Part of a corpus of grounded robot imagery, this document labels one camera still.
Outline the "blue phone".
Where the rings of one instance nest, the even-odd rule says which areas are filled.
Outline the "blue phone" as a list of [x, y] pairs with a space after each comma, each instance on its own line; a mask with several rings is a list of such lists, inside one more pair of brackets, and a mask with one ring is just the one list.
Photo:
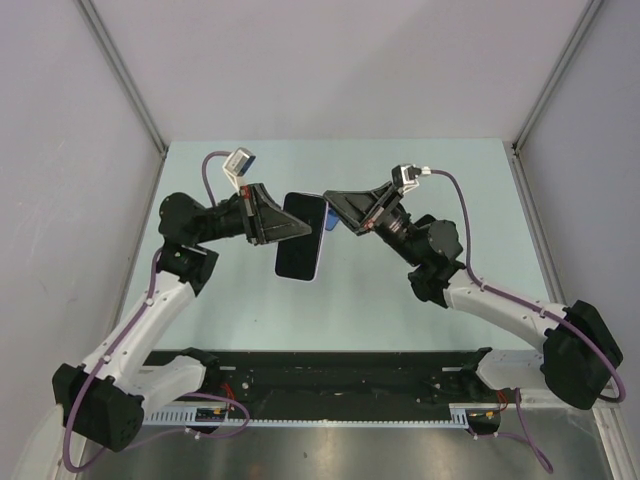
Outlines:
[[326, 232], [331, 232], [336, 228], [339, 222], [340, 222], [340, 219], [336, 214], [336, 212], [334, 211], [334, 209], [328, 206], [326, 208], [326, 212], [324, 216], [323, 230]]

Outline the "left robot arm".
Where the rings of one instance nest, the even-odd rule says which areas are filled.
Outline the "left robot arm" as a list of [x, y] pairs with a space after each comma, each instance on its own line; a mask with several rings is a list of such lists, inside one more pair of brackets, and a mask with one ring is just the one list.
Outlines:
[[52, 379], [65, 434], [79, 434], [113, 452], [131, 444], [146, 416], [192, 393], [210, 399], [224, 381], [219, 360], [195, 348], [150, 373], [140, 371], [170, 324], [211, 278], [219, 255], [204, 243], [243, 236], [258, 246], [312, 231], [276, 204], [261, 183], [243, 186], [213, 207], [173, 193], [162, 201], [159, 217], [164, 243], [152, 258], [141, 298], [80, 365], [63, 364]]

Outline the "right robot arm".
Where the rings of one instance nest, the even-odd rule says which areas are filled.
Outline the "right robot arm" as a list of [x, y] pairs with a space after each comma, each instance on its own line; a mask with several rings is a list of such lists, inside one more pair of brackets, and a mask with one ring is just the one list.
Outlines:
[[454, 222], [429, 214], [417, 221], [387, 182], [361, 192], [328, 190], [330, 208], [354, 234], [375, 233], [413, 266], [408, 280], [423, 302], [479, 317], [541, 353], [544, 385], [566, 404], [589, 410], [617, 377], [623, 355], [599, 311], [578, 300], [571, 306], [530, 300], [480, 279]]

